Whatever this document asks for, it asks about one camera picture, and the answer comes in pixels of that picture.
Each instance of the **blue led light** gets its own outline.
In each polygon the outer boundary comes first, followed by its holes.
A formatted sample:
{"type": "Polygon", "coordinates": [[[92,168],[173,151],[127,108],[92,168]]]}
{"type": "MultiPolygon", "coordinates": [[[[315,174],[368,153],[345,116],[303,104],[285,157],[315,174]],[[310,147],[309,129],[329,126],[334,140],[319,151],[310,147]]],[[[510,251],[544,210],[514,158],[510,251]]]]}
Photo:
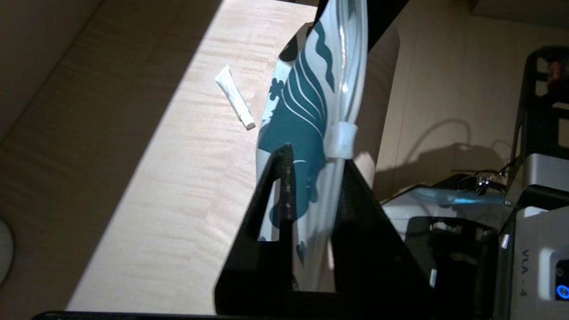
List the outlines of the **blue led light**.
{"type": "Polygon", "coordinates": [[[557,286],[557,294],[563,299],[569,299],[569,288],[564,285],[557,286]]]}

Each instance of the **white tube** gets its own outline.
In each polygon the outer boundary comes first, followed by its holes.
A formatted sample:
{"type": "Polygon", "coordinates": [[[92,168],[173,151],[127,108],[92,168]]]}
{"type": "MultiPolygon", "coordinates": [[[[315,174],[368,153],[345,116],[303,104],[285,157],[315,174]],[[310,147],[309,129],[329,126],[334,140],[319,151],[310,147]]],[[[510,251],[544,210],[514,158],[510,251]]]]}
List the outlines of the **white tube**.
{"type": "Polygon", "coordinates": [[[215,81],[221,87],[223,92],[225,92],[235,114],[239,120],[243,122],[245,128],[247,128],[247,130],[254,128],[255,122],[253,121],[253,116],[251,116],[251,111],[249,111],[247,103],[245,103],[241,92],[237,89],[235,81],[233,81],[233,77],[231,77],[231,71],[229,70],[228,65],[226,65],[215,77],[215,81]]]}

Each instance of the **white clip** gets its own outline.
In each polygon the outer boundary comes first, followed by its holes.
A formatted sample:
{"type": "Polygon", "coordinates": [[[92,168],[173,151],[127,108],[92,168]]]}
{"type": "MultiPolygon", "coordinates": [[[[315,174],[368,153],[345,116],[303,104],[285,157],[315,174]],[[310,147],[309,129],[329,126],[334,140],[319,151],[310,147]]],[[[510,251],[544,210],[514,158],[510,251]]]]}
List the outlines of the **white clip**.
{"type": "Polygon", "coordinates": [[[326,156],[328,158],[352,159],[357,125],[340,121],[330,128],[326,156]]]}

